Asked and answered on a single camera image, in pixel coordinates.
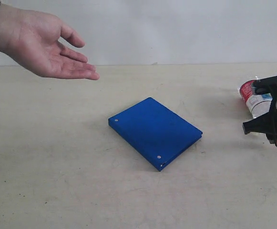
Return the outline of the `person's open hand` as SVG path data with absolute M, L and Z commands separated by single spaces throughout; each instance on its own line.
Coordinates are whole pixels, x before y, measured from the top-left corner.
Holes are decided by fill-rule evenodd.
M 0 5 L 0 52 L 44 78 L 98 80 L 88 58 L 58 40 L 82 48 L 84 40 L 57 16 Z

